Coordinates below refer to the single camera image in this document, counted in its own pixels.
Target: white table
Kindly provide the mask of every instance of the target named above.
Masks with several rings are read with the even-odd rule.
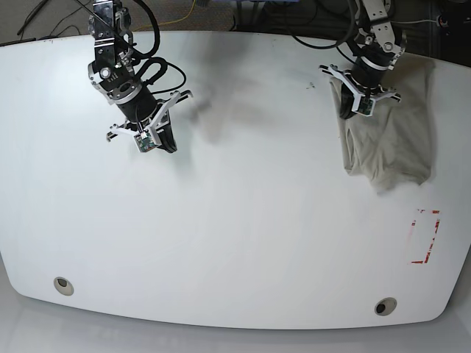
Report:
[[[151,35],[136,41],[150,46]],[[430,182],[379,196],[342,168],[317,71],[347,67],[335,51],[277,35],[163,33],[159,55],[195,95],[171,113],[173,155],[106,142],[122,115],[88,80],[92,38],[0,52],[0,251],[20,294],[264,329],[404,324],[445,308],[471,241],[469,69],[435,62]],[[179,81],[169,72],[156,88]],[[441,223],[431,260],[411,265],[411,247],[423,246],[408,242],[418,208],[440,210]],[[59,294],[55,277],[74,295]],[[386,297],[397,309],[380,317]]]

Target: cloth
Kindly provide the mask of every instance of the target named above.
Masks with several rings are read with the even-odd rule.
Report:
[[[431,121],[428,79],[433,63],[422,57],[399,59],[385,75],[383,86],[394,87],[402,101],[384,99],[373,116],[338,118],[344,167],[349,175],[363,174],[378,191],[400,182],[421,185],[431,175]],[[332,78],[334,100],[340,111],[341,81]]]

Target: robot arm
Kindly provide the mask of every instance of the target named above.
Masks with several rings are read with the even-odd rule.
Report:
[[[396,99],[400,95],[385,89],[381,81],[406,49],[406,34],[392,26],[383,0],[362,0],[358,19],[358,36],[347,44],[357,57],[352,70],[340,71],[336,66],[321,66],[326,74],[343,82],[340,117],[348,119],[355,114],[372,116],[381,99]]]
[[[141,0],[135,2],[146,7]],[[151,22],[157,25],[152,11],[149,8],[146,11],[149,17],[152,16]],[[124,124],[110,128],[107,140],[111,141],[117,135],[129,135],[140,152],[158,148],[173,153],[177,146],[169,108],[191,96],[191,92],[175,91],[168,101],[155,99],[149,86],[161,78],[169,66],[163,58],[152,56],[160,42],[158,27],[155,28],[154,48],[142,54],[134,49],[130,24],[129,11],[120,0],[93,0],[89,32],[95,38],[95,61],[88,66],[88,76],[92,85],[125,116]],[[134,66],[143,60],[147,61],[136,73]],[[160,70],[143,82],[142,76],[153,64],[159,64]]]

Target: yellow cable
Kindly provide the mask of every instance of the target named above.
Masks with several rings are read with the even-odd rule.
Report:
[[[181,21],[184,21],[186,20],[188,17],[190,17],[190,15],[193,13],[193,10],[194,10],[194,6],[196,5],[196,0],[193,0],[193,5],[191,6],[191,9],[190,9],[190,12],[187,14],[187,16],[181,18],[180,20],[175,20],[175,21],[170,21],[170,22],[164,22],[162,24],[159,24],[159,26],[165,26],[166,24],[176,24],[178,22],[181,22]],[[138,31],[141,31],[143,29],[151,29],[152,28],[152,25],[151,24],[147,24],[145,26],[140,26],[139,28],[137,28],[135,31],[138,32]]]

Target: beige cloth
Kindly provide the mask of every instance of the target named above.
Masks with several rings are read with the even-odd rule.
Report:
[[[407,56],[388,72],[384,87],[394,87],[402,101],[385,99],[372,117],[338,118],[344,167],[349,175],[363,174],[378,192],[399,182],[422,184],[431,175],[431,120],[428,114],[428,79],[433,63]],[[330,81],[340,109],[341,82]]]

